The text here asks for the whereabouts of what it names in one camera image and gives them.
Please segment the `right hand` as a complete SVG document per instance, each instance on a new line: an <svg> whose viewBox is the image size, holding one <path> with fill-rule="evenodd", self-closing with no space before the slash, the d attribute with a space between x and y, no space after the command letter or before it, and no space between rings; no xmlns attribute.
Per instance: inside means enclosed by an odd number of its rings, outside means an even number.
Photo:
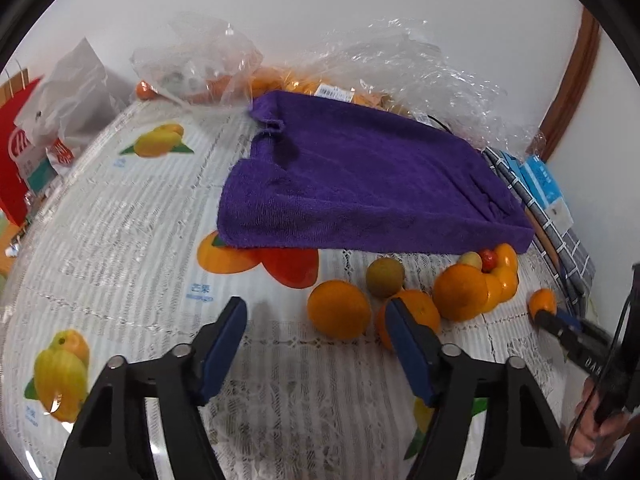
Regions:
<svg viewBox="0 0 640 480"><path fill-rule="evenodd" d="M594 381L588 377L582 386L582 398L575 408L575 414L582 415L570 442L570 457L573 460L589 458L591 463L600 462L610 456L618 440L639 430L639 415L629 413L612 415L602 424L594 421L594 412L600 403L600 396L591 393Z"/></svg>

